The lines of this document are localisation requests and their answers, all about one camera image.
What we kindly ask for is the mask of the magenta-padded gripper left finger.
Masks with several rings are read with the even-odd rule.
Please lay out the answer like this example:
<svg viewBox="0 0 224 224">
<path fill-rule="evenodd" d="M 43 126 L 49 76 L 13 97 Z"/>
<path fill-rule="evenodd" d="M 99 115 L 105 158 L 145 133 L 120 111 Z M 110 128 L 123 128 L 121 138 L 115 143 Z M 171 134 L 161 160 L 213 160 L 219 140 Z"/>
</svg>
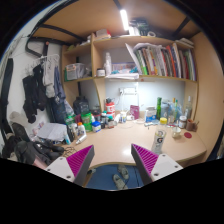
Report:
<svg viewBox="0 0 224 224">
<path fill-rule="evenodd" d="M 94 146 L 90 145 L 67 158 L 58 157 L 46 171 L 82 186 L 94 155 Z"/>
</svg>

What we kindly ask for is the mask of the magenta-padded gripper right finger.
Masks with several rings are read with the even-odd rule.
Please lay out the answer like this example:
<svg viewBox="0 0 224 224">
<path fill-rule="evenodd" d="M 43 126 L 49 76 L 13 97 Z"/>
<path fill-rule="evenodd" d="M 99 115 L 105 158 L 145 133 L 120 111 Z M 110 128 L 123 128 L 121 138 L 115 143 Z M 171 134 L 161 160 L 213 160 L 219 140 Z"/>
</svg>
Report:
<svg viewBox="0 0 224 224">
<path fill-rule="evenodd" d="M 144 185 L 182 169 L 182 166 L 167 154 L 157 155 L 136 144 L 131 145 L 131 154 L 135 160 Z"/>
</svg>

